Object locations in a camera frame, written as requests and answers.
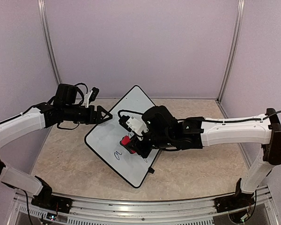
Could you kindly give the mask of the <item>red black whiteboard eraser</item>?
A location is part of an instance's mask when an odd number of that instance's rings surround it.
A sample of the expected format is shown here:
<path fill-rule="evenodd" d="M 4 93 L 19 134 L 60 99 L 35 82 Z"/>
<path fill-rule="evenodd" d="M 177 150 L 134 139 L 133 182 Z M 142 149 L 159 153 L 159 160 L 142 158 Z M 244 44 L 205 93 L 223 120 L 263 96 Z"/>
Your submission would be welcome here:
<path fill-rule="evenodd" d="M 133 149 L 133 143 L 129 136 L 124 136 L 119 144 L 124 147 L 130 154 L 136 153 L 136 151 Z"/>

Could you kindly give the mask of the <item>black wire easel stand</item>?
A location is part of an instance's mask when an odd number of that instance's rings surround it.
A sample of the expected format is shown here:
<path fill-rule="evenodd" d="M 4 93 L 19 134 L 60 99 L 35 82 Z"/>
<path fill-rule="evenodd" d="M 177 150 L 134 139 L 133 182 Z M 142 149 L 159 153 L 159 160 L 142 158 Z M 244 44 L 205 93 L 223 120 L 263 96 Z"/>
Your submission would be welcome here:
<path fill-rule="evenodd" d="M 148 172 L 151 173 L 151 174 L 154 174 L 155 170 L 152 167 L 149 167 Z"/>

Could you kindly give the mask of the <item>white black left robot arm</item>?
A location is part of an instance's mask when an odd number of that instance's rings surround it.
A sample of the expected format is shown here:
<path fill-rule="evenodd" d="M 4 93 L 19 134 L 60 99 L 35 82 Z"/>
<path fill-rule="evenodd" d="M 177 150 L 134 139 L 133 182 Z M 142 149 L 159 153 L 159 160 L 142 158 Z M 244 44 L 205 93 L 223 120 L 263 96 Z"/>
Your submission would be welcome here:
<path fill-rule="evenodd" d="M 94 106 L 99 89 L 93 87 L 82 92 L 80 86 L 61 83 L 50 100 L 30 106 L 26 111 L 16 116 L 0 121 L 0 183 L 11 188 L 23 190 L 33 196 L 44 207 L 50 209 L 56 204 L 51 187 L 40 178 L 27 173 L 20 165 L 19 154 L 28 158 L 28 149 L 32 142 L 25 142 L 32 133 L 52 126 L 66 130 L 63 122 L 71 122 L 77 128 L 79 125 L 99 125 L 112 119 L 112 115 L 102 106 Z"/>

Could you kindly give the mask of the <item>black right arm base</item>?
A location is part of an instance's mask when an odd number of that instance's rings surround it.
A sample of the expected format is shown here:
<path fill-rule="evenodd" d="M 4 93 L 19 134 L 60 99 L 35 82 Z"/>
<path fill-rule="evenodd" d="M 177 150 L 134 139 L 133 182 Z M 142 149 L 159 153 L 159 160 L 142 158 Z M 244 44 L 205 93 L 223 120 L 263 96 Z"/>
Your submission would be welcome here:
<path fill-rule="evenodd" d="M 237 181 L 234 194 L 217 197 L 214 200 L 217 213 L 236 210 L 243 207 L 248 207 L 255 204 L 253 198 L 254 193 L 245 194 L 241 190 L 241 178 Z"/>

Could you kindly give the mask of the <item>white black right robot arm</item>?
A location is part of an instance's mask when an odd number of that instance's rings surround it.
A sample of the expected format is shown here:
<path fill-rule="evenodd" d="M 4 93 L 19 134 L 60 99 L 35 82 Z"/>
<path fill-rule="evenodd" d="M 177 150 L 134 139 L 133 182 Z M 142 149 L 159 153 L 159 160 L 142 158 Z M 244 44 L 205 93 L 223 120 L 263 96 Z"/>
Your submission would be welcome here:
<path fill-rule="evenodd" d="M 239 144 L 242 148 L 257 147 L 255 160 L 247 174 L 241 178 L 239 190 L 230 198 L 234 208 L 245 204 L 264 178 L 275 166 L 281 165 L 281 122 L 276 111 L 244 117 L 212 119 L 188 117 L 176 119 L 164 106 L 154 106 L 142 115 L 147 128 L 137 137 L 135 151 L 146 158 L 151 150 L 202 149 L 220 144 Z"/>

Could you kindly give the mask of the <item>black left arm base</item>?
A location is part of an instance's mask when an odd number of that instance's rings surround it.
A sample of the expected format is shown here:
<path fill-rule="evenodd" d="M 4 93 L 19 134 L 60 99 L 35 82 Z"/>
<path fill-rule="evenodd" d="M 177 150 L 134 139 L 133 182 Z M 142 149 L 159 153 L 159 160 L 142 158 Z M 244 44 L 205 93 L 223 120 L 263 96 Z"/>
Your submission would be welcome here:
<path fill-rule="evenodd" d="M 40 179 L 40 181 L 43 187 L 38 195 L 33 196 L 31 204 L 57 213 L 69 214 L 73 200 L 71 198 L 53 195 L 52 188 L 44 180 Z"/>

